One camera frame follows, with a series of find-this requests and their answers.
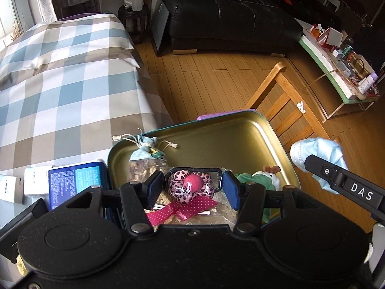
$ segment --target red pom pom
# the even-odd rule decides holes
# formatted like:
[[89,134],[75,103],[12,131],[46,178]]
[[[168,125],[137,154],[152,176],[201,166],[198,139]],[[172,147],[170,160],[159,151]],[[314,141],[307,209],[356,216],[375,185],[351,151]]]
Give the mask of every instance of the red pom pom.
[[201,177],[195,174],[188,175],[184,179],[184,187],[189,189],[191,192],[197,192],[203,187],[203,180]]

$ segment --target chair backrest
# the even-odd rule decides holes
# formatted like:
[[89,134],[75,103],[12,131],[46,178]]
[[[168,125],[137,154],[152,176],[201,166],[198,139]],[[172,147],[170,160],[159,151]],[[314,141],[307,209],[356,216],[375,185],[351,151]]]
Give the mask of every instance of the chair backrest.
[[293,143],[306,139],[315,133],[318,137],[330,140],[325,129],[322,127],[321,122],[317,119],[315,114],[308,107],[306,102],[303,100],[298,90],[288,81],[283,75],[286,70],[286,66],[283,63],[277,63],[269,75],[265,78],[261,86],[251,97],[249,102],[246,104],[245,109],[256,109],[261,102],[266,98],[273,87],[278,85],[283,89],[281,96],[273,103],[270,109],[265,112],[265,118],[271,122],[271,120],[277,116],[277,114],[285,107],[289,101],[293,101],[297,108],[286,117],[278,126],[274,129],[274,132],[278,137],[284,134],[297,120],[304,117],[308,125],[299,132],[296,136],[291,138],[288,142],[283,145],[286,153],[290,151]]

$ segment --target small box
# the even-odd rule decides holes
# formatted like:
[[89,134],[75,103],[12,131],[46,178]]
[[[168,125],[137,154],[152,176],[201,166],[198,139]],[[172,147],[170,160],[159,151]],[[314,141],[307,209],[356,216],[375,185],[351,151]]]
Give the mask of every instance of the small box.
[[0,175],[0,199],[23,203],[24,182],[20,177]]
[[343,53],[340,49],[336,49],[333,51],[333,56],[336,58],[336,59],[341,59],[343,58]]
[[354,69],[349,65],[348,62],[339,61],[338,62],[338,68],[348,78],[353,77],[355,75]]
[[318,37],[317,41],[324,48],[331,48],[332,46],[339,48],[342,44],[342,34],[329,27]]
[[27,167],[24,171],[24,195],[47,197],[49,195],[48,171],[53,165]]

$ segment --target white bottle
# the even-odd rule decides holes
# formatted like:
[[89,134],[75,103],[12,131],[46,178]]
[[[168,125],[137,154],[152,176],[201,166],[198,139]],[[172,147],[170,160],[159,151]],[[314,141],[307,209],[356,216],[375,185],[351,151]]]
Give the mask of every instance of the white bottle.
[[132,10],[135,12],[141,11],[143,8],[143,0],[132,0]]
[[364,78],[359,82],[359,92],[364,94],[376,82],[378,76],[375,72]]

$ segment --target green plush toy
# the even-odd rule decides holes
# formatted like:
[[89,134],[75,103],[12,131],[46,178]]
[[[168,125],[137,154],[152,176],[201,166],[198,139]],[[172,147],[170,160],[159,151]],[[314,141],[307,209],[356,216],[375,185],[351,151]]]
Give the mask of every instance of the green plush toy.
[[[253,175],[250,174],[237,174],[235,177],[239,180],[240,183],[247,183],[249,181],[259,183],[263,185],[266,190],[280,190],[280,179],[277,177],[276,173],[280,172],[281,169],[279,166],[264,166],[263,171],[255,172]],[[268,223],[270,221],[271,209],[265,208],[263,210],[263,221]]]

